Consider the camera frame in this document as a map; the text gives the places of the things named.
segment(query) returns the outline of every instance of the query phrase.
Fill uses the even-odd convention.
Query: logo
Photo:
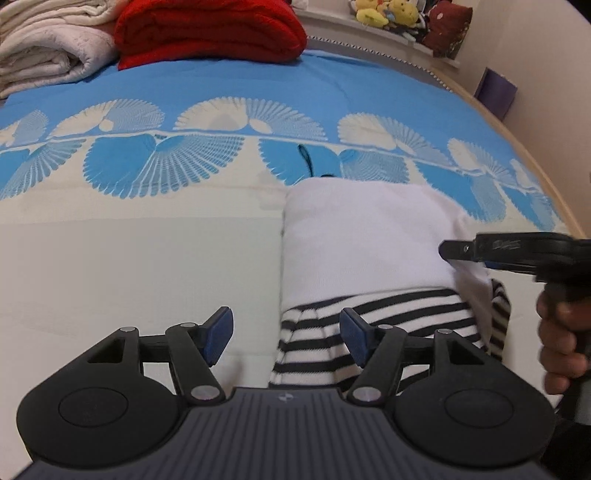
[[[282,393],[281,395],[279,395],[277,397],[279,400],[281,400],[283,403],[287,403],[291,400],[293,400],[295,397],[291,394],[291,393]]]
[[[517,250],[521,248],[520,240],[495,240],[492,243],[493,250]]]

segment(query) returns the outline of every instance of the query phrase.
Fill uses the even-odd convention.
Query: metal pin
[[[191,390],[191,396],[197,400],[207,401],[217,398],[220,391],[213,385],[199,385]]]
[[[382,396],[380,390],[374,387],[359,387],[353,392],[353,397],[362,402],[373,402],[379,400]]]

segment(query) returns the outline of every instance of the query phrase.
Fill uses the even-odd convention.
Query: purple box
[[[474,97],[488,108],[495,117],[503,121],[513,100],[515,100],[516,93],[517,87],[515,85],[503,75],[487,68]]]

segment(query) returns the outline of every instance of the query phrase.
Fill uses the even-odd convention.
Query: red blanket
[[[120,70],[195,57],[282,63],[300,56],[306,33],[284,0],[131,0],[115,43]]]

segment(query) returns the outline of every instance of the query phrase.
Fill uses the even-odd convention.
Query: yellow plush toy
[[[391,0],[388,10],[394,15],[394,22],[405,27],[414,27],[418,23],[419,14],[416,5],[407,0]]]
[[[388,25],[388,19],[375,8],[362,8],[361,10],[357,10],[356,18],[363,25],[369,25],[370,27],[384,28]]]
[[[379,12],[383,17],[385,17],[385,10],[386,4],[383,0],[355,0],[355,10],[365,10],[370,8],[371,10],[376,10]]]

